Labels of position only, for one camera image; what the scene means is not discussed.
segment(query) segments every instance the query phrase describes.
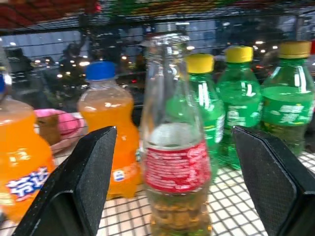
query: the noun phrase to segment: bottle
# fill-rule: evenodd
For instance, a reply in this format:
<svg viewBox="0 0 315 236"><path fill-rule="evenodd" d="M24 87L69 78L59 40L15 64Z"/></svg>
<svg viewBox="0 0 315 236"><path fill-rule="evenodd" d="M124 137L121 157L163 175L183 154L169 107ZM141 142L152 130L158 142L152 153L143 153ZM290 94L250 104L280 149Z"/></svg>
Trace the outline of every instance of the bottle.
<svg viewBox="0 0 315 236"><path fill-rule="evenodd" d="M183 60L181 44L187 40L170 31L149 43L141 135L153 236L208 236L212 231L206 204L210 158ZM180 101L179 107L170 111L169 101Z"/></svg>
<svg viewBox="0 0 315 236"><path fill-rule="evenodd" d="M220 156L222 162L237 170L240 169L240 162L232 140L231 127L254 127L261 119L262 95L259 82L250 68L252 53L251 47L227 49L227 67L217 84L217 92L226 111Z"/></svg>
<svg viewBox="0 0 315 236"><path fill-rule="evenodd" d="M189 73L189 84L196 95L196 103L203 120L203 130L211 159L213 182L218 169L218 148L223 137L224 104L214 89L211 72L214 68L210 54L193 54L185 58Z"/></svg>
<svg viewBox="0 0 315 236"><path fill-rule="evenodd" d="M280 45L280 65L263 83L261 129L284 140L295 155L304 149L304 133L314 109L315 87L307 69L311 43Z"/></svg>
<svg viewBox="0 0 315 236"><path fill-rule="evenodd" d="M107 199L132 198L140 182L135 153L139 134L132 122L131 94L115 82L115 65L109 61L90 64L86 71L88 89L78 102L78 110L88 125L88 131L116 126L117 138Z"/></svg>
<svg viewBox="0 0 315 236"><path fill-rule="evenodd" d="M35 133L33 108L3 97L4 90L0 71L0 206L19 222L55 165L49 145Z"/></svg>

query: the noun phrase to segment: orange soda bottle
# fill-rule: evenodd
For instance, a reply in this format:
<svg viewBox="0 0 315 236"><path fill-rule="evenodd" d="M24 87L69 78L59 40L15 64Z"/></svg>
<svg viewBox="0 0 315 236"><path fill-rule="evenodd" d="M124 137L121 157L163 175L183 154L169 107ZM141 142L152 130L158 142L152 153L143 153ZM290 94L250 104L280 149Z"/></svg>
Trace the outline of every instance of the orange soda bottle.
<svg viewBox="0 0 315 236"><path fill-rule="evenodd" d="M99 61L87 67L90 89L78 102L78 110L88 124L89 132L116 126L117 138L107 199L132 198L140 182L136 162L139 134L131 120L133 98L115 82L115 65Z"/></svg>
<svg viewBox="0 0 315 236"><path fill-rule="evenodd" d="M0 74L0 207L19 222L55 165L49 145L35 133L33 108L4 99L4 90Z"/></svg>

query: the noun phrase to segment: red-and-white label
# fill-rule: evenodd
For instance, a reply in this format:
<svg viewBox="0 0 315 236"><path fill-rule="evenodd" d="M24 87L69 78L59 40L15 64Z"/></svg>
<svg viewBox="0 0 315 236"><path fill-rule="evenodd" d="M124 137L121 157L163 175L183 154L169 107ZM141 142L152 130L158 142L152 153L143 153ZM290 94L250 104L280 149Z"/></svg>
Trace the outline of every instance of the red-and-white label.
<svg viewBox="0 0 315 236"><path fill-rule="evenodd" d="M148 148L145 181L152 188L169 192L192 191L210 179L210 158L204 141L183 150Z"/></svg>

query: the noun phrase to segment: glass bottle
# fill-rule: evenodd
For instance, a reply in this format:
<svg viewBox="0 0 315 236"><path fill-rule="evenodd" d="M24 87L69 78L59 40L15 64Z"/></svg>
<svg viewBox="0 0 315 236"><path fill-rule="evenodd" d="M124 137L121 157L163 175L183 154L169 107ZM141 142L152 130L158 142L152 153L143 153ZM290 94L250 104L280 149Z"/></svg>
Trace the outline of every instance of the glass bottle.
<svg viewBox="0 0 315 236"><path fill-rule="evenodd" d="M280 65L263 83L261 129L284 140L295 155L304 148L304 133L312 120L315 87L307 69L311 43L280 45Z"/></svg>
<svg viewBox="0 0 315 236"><path fill-rule="evenodd" d="M237 46L226 51L227 68L217 84L217 92L225 106L223 139L220 143L221 160L234 169L240 162L231 136L231 127L253 127L259 124L262 95L256 76L250 68L252 48Z"/></svg>
<svg viewBox="0 0 315 236"><path fill-rule="evenodd" d="M189 84L196 95L196 103L203 120L203 129L211 159L212 182L219 169L218 148L223 137L224 104L214 89L211 72L214 59L210 54L193 54L185 58Z"/></svg>
<svg viewBox="0 0 315 236"><path fill-rule="evenodd" d="M198 107L190 94L181 44L173 31L153 36L142 113L144 184L153 236L208 236L211 177ZM168 103L180 101L174 111Z"/></svg>

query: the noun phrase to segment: orange liquid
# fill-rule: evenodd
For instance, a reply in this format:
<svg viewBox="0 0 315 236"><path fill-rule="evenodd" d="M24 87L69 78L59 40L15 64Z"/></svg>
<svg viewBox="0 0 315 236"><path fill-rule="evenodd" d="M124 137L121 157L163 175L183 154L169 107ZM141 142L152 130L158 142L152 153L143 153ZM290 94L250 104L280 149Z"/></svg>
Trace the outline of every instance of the orange liquid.
<svg viewBox="0 0 315 236"><path fill-rule="evenodd" d="M107 199L132 198L140 182L135 153L139 146L138 130L131 120L132 98L105 98L79 102L79 111L88 124L89 132L116 126L117 138Z"/></svg>
<svg viewBox="0 0 315 236"><path fill-rule="evenodd" d="M0 206L8 219L19 222L55 165L49 145L34 132L32 108L14 100L3 103L0 105ZM47 172L41 172L40 168L47 168Z"/></svg>

